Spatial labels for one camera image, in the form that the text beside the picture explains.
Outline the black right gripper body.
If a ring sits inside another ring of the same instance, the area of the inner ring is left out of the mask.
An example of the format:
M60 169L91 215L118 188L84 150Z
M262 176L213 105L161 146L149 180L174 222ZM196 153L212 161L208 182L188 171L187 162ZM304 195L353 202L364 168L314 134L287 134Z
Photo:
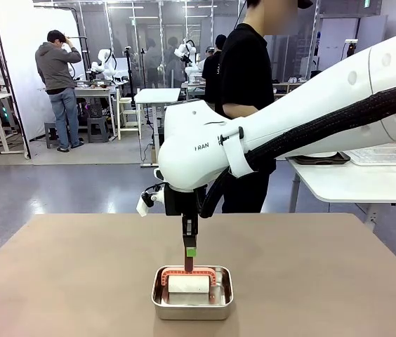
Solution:
M179 192L169 184L164 186L164 207L167 216L199 214L206 196L207 185L192 192Z

